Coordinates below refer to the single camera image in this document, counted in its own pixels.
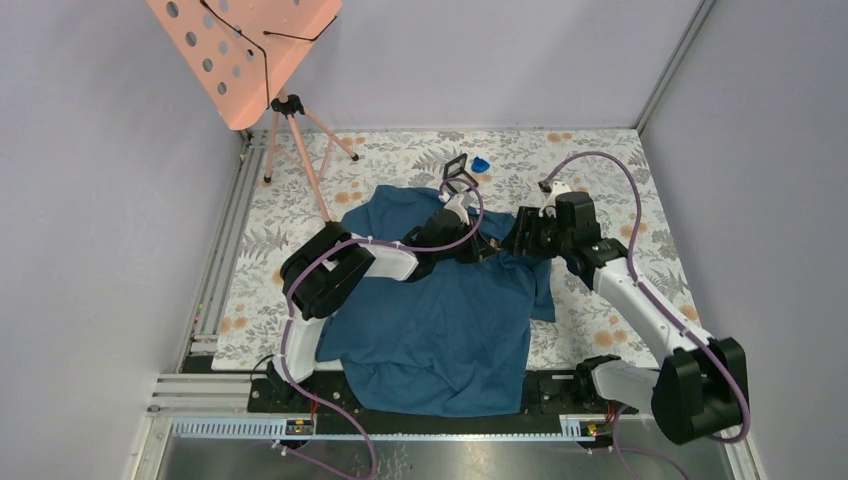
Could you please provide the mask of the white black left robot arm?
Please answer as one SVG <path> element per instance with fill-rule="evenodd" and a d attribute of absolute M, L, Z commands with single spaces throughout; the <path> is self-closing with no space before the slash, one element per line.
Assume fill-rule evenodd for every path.
<path fill-rule="evenodd" d="M 482 221 L 443 208 L 424 225 L 395 241 L 363 237 L 340 222 L 328 222 L 280 269 L 289 307 L 272 365 L 279 377 L 272 398 L 288 411 L 309 401 L 307 379 L 325 320 L 335 314 L 365 278 L 414 282 L 441 261 L 478 263 L 497 253 L 497 243 L 479 232 Z"/>

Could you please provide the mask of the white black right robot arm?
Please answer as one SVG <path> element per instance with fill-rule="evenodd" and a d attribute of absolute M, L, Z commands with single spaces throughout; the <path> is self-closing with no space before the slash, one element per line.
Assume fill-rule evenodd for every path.
<path fill-rule="evenodd" d="M 636 367 L 615 355 L 581 362 L 573 386 L 579 407 L 597 412 L 614 402 L 650 414 L 677 445 L 718 439 L 731 427 L 739 430 L 737 440 L 746 437 L 751 412 L 742 345 L 713 336 L 675 310 L 640 275 L 631 252 L 603 237 L 587 193 L 561 193 L 543 207 L 520 207 L 502 246 L 516 256 L 564 259 L 572 275 L 630 324 L 659 364 Z"/>

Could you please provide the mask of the blue shirt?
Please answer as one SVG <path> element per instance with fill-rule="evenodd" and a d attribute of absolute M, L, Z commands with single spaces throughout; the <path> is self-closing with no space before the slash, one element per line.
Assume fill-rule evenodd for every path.
<path fill-rule="evenodd" d="M 516 413 L 533 320 L 555 306 L 547 259 L 454 260 L 413 283 L 362 280 L 324 324 L 316 358 L 339 361 L 366 408 L 415 415 Z"/>

